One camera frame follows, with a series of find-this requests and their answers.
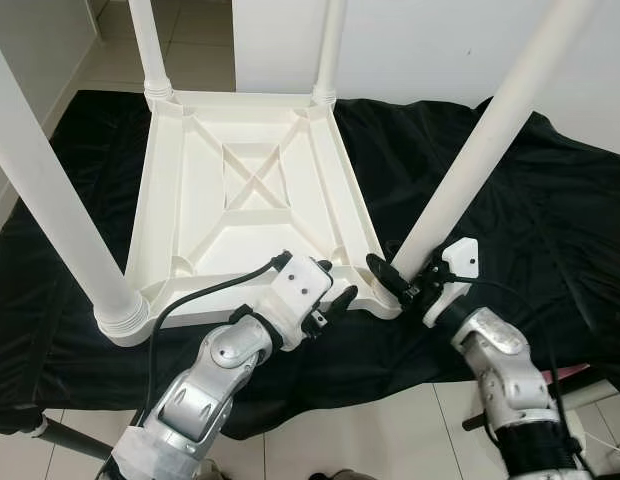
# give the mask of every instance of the tiled floor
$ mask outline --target tiled floor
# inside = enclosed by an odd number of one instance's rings
[[[504,480],[498,452],[482,429],[461,422],[481,410],[474,382],[420,385],[384,400],[301,414],[238,442],[220,436],[209,452],[234,480],[306,480],[354,468],[380,480]],[[132,412],[51,411],[51,418],[114,444]],[[586,432],[620,445],[620,396],[577,410]],[[620,457],[588,438],[586,458],[599,474],[620,472]],[[94,478],[100,462],[23,434],[0,435],[0,479]]]
[[[168,75],[179,89],[234,90],[228,3],[154,0]],[[125,2],[99,16],[103,44],[82,88],[142,91],[143,71]],[[306,412],[243,442],[218,437],[209,453],[234,480],[305,480],[315,471],[355,468],[380,480],[502,480],[498,452],[483,430],[461,422],[481,410],[474,382],[420,385],[379,402]],[[51,418],[114,444],[132,412],[51,411]],[[578,410],[585,430],[620,445],[620,396]],[[612,449],[588,438],[598,473],[620,471]],[[0,480],[92,479],[99,461],[25,435],[0,435]]]
[[[231,4],[201,0],[153,0],[152,4],[172,86],[233,91]],[[102,44],[90,59],[80,88],[143,91],[143,69],[127,2],[109,2],[98,24]]]

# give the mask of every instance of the black cloth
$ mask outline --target black cloth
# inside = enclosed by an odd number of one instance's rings
[[[463,145],[477,109],[421,101],[337,102],[337,120],[388,256],[406,236]],[[51,143],[123,269],[150,114],[139,94],[80,92]],[[546,322],[562,366],[588,362],[620,388],[620,156],[570,140],[533,114],[451,235],[475,237],[481,276],[521,292],[475,286],[528,336],[548,366]],[[212,326],[162,331],[159,384],[194,360]],[[0,234],[0,431],[44,408],[134,409],[143,403],[147,344],[119,348],[19,202]],[[349,312],[316,341],[280,352],[235,398],[224,432],[245,438],[313,408],[382,398],[423,382],[470,379],[446,332],[413,312],[382,321]]]

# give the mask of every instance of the black cable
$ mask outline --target black cable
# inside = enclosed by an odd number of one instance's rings
[[[139,421],[137,425],[143,424],[145,419],[150,414],[152,407],[154,406],[154,393],[156,389],[156,377],[157,377],[157,348],[158,348],[158,336],[159,330],[163,325],[163,322],[168,317],[172,311],[176,308],[180,307],[184,303],[188,303],[197,298],[203,297],[205,295],[209,295],[211,293],[218,292],[220,290],[224,290],[226,288],[233,287],[235,285],[239,285],[240,283],[245,283],[253,278],[256,278],[265,272],[267,272],[271,267],[277,265],[282,259],[279,257],[272,258],[268,263],[266,263],[261,268],[258,268],[254,272],[248,273],[246,275],[242,275],[237,278],[233,278],[232,280],[228,280],[226,282],[219,283],[217,285],[213,285],[211,287],[203,288],[201,290],[197,290],[196,292],[190,293],[185,297],[181,297],[178,300],[175,300],[170,305],[168,305],[157,317],[157,320],[152,327],[152,333],[150,334],[150,346],[148,348],[148,387],[146,392],[146,401],[143,407],[143,414],[139,417]]]
[[[535,315],[534,307],[530,304],[530,302],[528,302],[528,300],[523,295],[521,295],[514,288],[511,288],[502,283],[493,282],[490,280],[482,280],[479,278],[458,277],[453,274],[447,276],[446,281],[471,283],[475,285],[486,285],[486,286],[490,286],[494,288],[499,288],[505,292],[508,292],[513,297],[517,298],[528,310],[530,310],[530,313],[533,316]],[[557,359],[555,356],[554,347],[552,345],[552,341],[550,340],[550,334],[548,332],[546,323],[544,321],[540,321],[539,324],[541,325],[541,333],[542,333],[544,342],[546,344],[546,350],[548,351],[548,358],[550,360],[550,376],[552,378],[552,383],[554,384],[554,388],[555,388],[555,397],[556,397],[555,400],[557,403],[557,411],[559,413],[559,421],[561,423],[561,429],[563,430],[563,436],[564,436],[563,440],[566,443],[566,445],[570,447],[570,451],[577,457],[577,460],[579,460],[579,463],[581,463],[582,467],[592,476],[592,478],[595,478],[592,472],[592,469],[590,468],[590,465],[588,465],[588,463],[585,461],[585,459],[581,455],[581,452],[579,450],[580,447],[575,448],[574,441],[572,439],[572,436],[570,435],[570,430],[568,430],[568,421],[566,419],[566,411],[563,405],[563,398],[561,395],[561,386],[559,385],[559,369],[557,368]],[[486,433],[488,433],[488,437],[490,438],[490,441],[492,441],[492,443],[497,448],[499,448],[498,442],[489,433],[490,429],[488,427],[488,419],[487,419],[487,415],[485,415],[485,411],[484,411],[484,428],[486,430]]]

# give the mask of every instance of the white wall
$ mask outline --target white wall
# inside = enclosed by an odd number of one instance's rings
[[[0,48],[40,123],[96,38],[83,0],[0,0]],[[0,168],[0,228],[16,194]]]
[[[537,102],[562,133],[620,152],[620,0],[599,12]],[[340,98],[476,106],[549,0],[350,0]],[[237,90],[310,92],[325,0],[234,0]]]

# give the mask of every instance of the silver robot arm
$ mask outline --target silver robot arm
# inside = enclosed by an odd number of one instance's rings
[[[428,327],[452,332],[452,346],[477,378],[481,400],[511,480],[590,480],[576,466],[578,444],[567,435],[555,401],[530,358],[525,336],[486,307],[468,305],[479,274],[477,241],[463,238],[436,251],[408,283],[383,259],[368,256],[379,281]]]
[[[172,382],[142,427],[128,427],[113,451],[127,480],[190,480],[232,409],[232,397],[273,351],[294,350],[326,325],[319,301],[329,266],[292,256],[264,294],[203,340],[189,370]],[[346,289],[333,306],[356,296]]]

